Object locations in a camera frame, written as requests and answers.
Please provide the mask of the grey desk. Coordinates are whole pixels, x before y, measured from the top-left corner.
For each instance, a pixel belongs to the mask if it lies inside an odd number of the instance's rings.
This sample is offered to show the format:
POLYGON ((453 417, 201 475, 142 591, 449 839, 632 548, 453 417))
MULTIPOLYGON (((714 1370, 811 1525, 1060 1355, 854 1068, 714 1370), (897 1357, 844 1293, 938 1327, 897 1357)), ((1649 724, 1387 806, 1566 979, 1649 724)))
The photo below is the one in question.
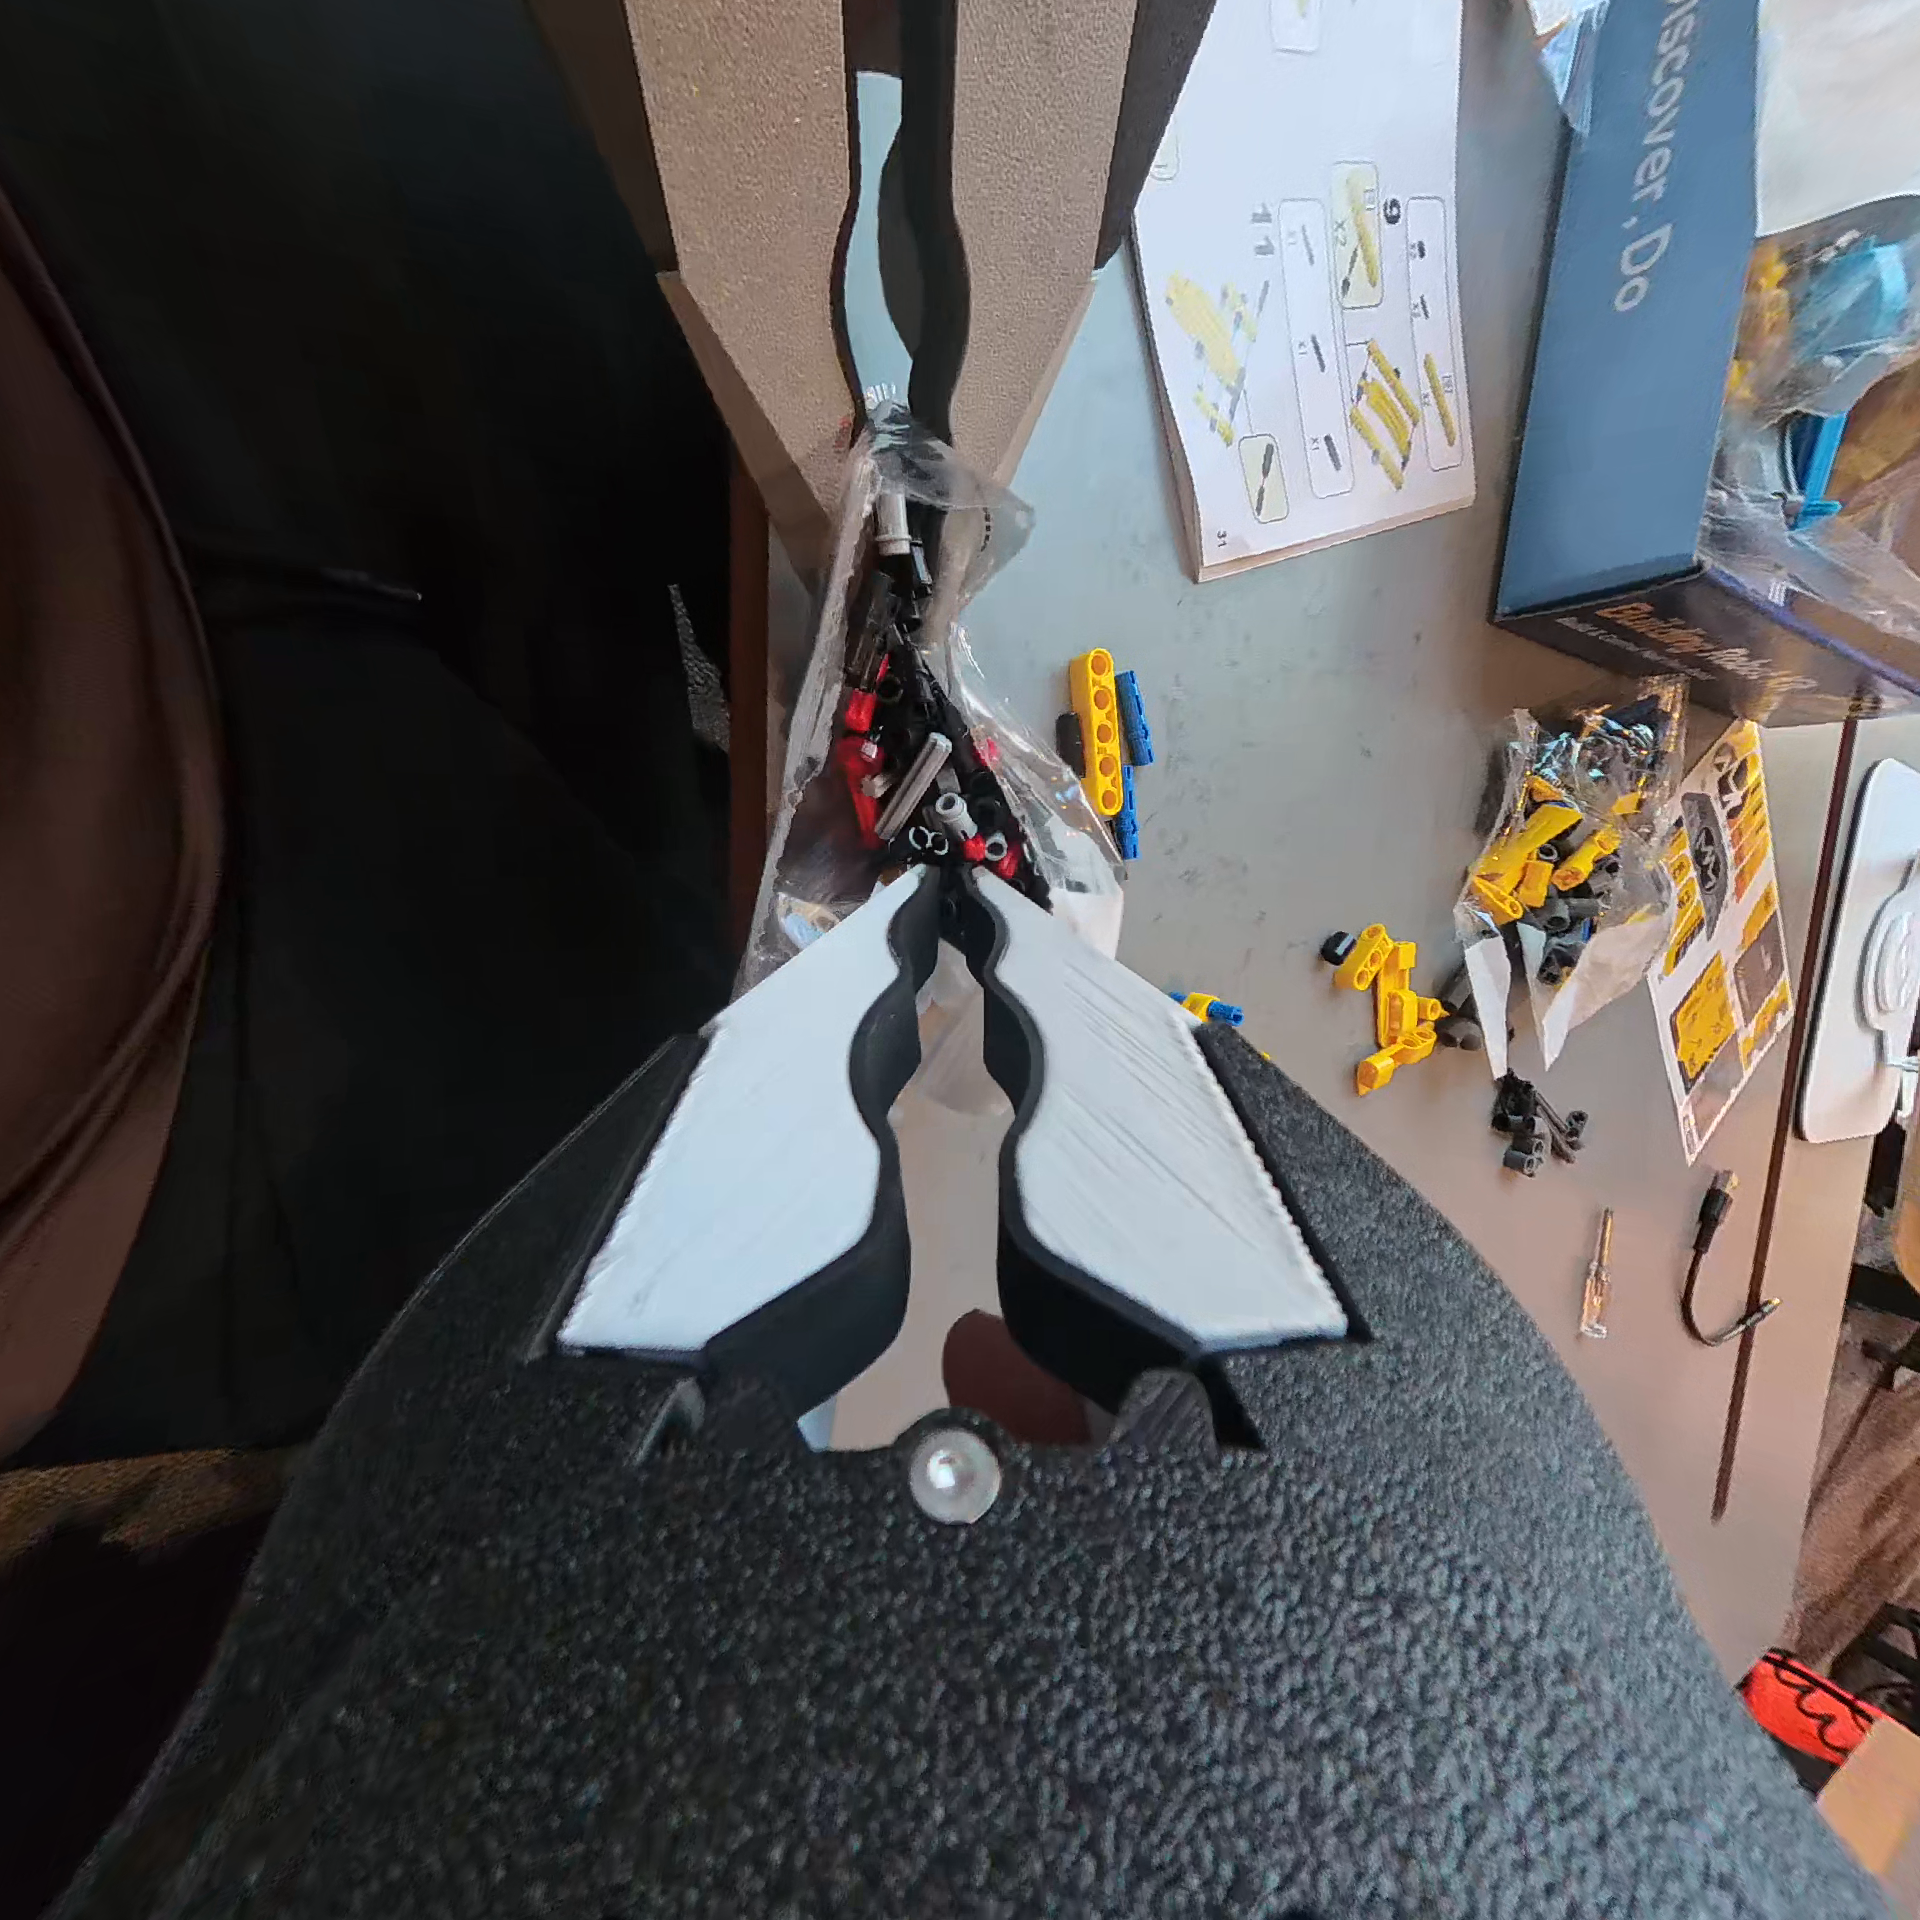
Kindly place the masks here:
POLYGON ((1739 1676, 1787 1638, 1867 1166, 1865 1141, 1793 1134, 1801 1029, 1688 1164, 1645 994, 1617 1004, 1545 1077, 1590 1115, 1581 1156, 1526 1179, 1502 1167, 1476 1058, 1445 1049, 1355 1095, 1365 1004, 1317 961, 1334 929, 1384 921, 1430 979, 1505 715, 1597 684, 1485 622, 1566 134, 1512 5, 1462 7, 1459 93, 1474 502, 1186 580, 1162 385, 1117 254, 1011 479, 1032 542, 966 634, 997 698, 1045 735, 1070 654, 1104 639, 1139 671, 1160 764, 1140 779, 1123 962, 1238 1004, 1246 1035, 1478 1247, 1581 1383, 1739 1676), (1603 1210, 1610 1337, 1587 1339, 1603 1210))

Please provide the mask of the plastic bags of brick parts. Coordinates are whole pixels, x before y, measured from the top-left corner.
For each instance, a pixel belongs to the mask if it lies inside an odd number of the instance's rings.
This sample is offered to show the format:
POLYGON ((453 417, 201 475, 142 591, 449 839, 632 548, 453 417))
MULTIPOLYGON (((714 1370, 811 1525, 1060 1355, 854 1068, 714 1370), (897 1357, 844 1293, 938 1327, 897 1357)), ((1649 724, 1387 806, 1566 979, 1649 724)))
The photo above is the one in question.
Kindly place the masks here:
POLYGON ((1700 558, 1915 647, 1918 5, 1761 5, 1758 237, 1700 558))

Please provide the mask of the person's dark trousers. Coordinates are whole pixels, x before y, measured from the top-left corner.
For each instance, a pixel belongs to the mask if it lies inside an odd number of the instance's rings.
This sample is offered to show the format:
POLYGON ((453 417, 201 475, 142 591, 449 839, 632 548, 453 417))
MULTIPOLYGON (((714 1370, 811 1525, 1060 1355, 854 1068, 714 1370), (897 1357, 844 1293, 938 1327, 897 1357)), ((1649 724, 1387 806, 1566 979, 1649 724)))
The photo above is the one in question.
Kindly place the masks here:
POLYGON ((5 1455, 5 1915, 446 1250, 721 987, 674 596, 729 449, 530 5, 5 5, 5 203, 208 645, 224 878, 88 1363, 5 1455))

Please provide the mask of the blue cardboard kit box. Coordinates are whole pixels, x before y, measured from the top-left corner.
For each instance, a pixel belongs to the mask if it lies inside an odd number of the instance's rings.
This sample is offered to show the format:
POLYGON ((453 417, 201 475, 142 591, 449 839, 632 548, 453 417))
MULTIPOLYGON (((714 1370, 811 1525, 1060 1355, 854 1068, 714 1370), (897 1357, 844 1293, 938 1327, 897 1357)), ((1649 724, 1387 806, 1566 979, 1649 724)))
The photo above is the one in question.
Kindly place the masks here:
POLYGON ((1761 7, 1604 9, 1568 145, 1496 625, 1801 726, 1915 706, 1915 655, 1812 589, 1700 558, 1758 237, 1761 7))

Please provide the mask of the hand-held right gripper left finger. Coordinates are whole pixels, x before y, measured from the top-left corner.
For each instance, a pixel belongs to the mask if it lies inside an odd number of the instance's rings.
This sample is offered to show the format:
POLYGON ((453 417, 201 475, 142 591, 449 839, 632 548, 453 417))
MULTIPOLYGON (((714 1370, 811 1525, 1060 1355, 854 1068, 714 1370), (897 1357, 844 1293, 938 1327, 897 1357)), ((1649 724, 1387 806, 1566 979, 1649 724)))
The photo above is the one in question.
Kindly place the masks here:
POLYGON ((942 879, 913 869, 708 1021, 564 1354, 753 1377, 809 1418, 890 1349, 909 1281, 890 1114, 940 939, 942 879))

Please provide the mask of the clear bag of black pins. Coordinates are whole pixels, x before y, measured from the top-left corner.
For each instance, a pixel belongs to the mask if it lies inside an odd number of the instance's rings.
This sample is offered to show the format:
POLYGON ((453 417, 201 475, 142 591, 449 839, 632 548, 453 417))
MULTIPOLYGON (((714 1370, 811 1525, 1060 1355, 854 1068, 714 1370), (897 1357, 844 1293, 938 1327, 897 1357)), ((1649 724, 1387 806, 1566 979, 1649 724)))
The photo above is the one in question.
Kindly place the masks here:
POLYGON ((737 993, 904 869, 994 874, 1116 955, 1110 821, 992 695, 963 625, 1032 521, 897 407, 853 444, 737 993))

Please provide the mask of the orange plastic object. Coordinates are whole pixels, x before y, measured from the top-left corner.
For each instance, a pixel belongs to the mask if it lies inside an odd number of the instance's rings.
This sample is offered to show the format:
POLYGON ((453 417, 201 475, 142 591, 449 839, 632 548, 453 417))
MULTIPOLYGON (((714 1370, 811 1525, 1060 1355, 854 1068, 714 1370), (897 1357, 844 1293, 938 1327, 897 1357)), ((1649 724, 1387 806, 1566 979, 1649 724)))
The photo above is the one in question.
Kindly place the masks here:
POLYGON ((1820 1794, 1861 1742, 1891 1717, 1837 1686, 1785 1647, 1766 1647, 1744 1673, 1737 1693, 1809 1794, 1820 1794))

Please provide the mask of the yellow five-hole beam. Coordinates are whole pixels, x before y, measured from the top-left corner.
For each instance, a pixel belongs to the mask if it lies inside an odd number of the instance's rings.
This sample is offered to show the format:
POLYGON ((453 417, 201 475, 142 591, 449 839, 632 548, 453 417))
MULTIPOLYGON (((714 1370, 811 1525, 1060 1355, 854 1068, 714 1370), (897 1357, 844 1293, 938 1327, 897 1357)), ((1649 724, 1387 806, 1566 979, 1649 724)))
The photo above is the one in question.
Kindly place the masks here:
POLYGON ((1089 803, 1104 821, 1123 813, 1130 751, 1121 719, 1116 660, 1107 647, 1092 647, 1067 662, 1070 759, 1089 803))

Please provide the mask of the person's brown shirt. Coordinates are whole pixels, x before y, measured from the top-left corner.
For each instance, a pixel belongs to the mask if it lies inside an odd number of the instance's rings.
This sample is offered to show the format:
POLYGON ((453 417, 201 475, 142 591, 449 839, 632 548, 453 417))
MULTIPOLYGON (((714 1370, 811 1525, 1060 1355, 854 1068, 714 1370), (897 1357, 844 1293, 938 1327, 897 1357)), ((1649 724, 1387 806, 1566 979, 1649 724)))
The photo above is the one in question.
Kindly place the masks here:
POLYGON ((224 878, 216 693, 149 469, 5 203, 5 1455, 77 1381, 173 1131, 224 878))

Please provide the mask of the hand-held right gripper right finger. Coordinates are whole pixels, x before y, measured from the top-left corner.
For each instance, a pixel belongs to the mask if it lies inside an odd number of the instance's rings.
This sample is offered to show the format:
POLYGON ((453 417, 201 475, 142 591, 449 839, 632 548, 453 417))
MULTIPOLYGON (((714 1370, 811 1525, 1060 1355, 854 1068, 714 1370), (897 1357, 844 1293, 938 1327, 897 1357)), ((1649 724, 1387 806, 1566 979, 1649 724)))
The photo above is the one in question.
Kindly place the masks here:
POLYGON ((1149 1374, 1243 1413, 1228 1361, 1353 1316, 1203 1047, 1203 1027, 994 874, 956 885, 998 1149, 998 1313, 1027 1357, 1117 1413, 1149 1374))

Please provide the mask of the yellow angled brick assembly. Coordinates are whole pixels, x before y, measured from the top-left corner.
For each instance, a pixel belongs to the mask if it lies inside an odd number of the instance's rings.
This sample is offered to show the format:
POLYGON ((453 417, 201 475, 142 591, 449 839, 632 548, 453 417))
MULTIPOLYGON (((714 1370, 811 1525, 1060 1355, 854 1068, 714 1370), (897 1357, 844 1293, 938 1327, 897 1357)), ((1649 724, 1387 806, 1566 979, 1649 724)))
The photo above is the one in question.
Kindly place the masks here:
POLYGON ((1355 1092, 1366 1098, 1390 1085, 1402 1068, 1430 1058, 1437 1045, 1436 1027, 1448 1017, 1448 1006, 1413 987, 1418 962, 1414 942, 1384 938, 1365 990, 1373 997, 1376 1049, 1355 1068, 1355 1092))

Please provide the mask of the yellow and black sticker sheet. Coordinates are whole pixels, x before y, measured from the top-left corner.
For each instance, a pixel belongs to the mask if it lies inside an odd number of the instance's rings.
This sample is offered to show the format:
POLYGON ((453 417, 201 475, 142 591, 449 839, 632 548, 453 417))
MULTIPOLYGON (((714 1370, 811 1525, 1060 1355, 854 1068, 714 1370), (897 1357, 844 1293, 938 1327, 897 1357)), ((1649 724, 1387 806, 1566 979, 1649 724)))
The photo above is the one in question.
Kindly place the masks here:
POLYGON ((1737 719, 1681 783, 1664 839, 1672 932, 1649 970, 1688 1164, 1793 1019, 1762 731, 1737 719))

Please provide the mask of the instruction booklet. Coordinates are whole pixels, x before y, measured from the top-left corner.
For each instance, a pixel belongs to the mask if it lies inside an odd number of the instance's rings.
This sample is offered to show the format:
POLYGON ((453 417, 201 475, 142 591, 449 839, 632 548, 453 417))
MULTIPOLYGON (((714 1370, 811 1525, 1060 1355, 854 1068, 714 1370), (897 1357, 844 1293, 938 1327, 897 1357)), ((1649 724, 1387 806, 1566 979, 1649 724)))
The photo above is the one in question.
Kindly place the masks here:
POLYGON ((1198 582, 1476 493, 1459 3, 1221 3, 1134 213, 1198 582))

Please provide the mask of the white monitor stand base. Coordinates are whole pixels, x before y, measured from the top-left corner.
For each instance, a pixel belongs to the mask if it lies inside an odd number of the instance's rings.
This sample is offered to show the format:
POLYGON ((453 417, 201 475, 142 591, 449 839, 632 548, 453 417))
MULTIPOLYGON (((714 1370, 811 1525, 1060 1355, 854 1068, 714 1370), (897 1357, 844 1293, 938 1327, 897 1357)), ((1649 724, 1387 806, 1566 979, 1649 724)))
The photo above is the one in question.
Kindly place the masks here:
POLYGON ((1915 1102, 1918 773, 1878 759, 1864 778, 1809 1034, 1796 1134, 1877 1135, 1915 1102))

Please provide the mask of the clear bag of yellow parts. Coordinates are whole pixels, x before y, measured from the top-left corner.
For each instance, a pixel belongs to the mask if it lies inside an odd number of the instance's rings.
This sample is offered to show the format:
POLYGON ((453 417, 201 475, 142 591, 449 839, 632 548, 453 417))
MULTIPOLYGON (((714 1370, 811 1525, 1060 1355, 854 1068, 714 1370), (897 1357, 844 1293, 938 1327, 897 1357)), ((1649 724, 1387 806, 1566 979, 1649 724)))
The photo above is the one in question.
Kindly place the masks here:
POLYGON ((1674 821, 1688 686, 1508 715, 1482 795, 1482 846, 1453 907, 1472 1017, 1493 1074, 1524 997, 1540 1066, 1641 987, 1674 931, 1662 839, 1674 821))

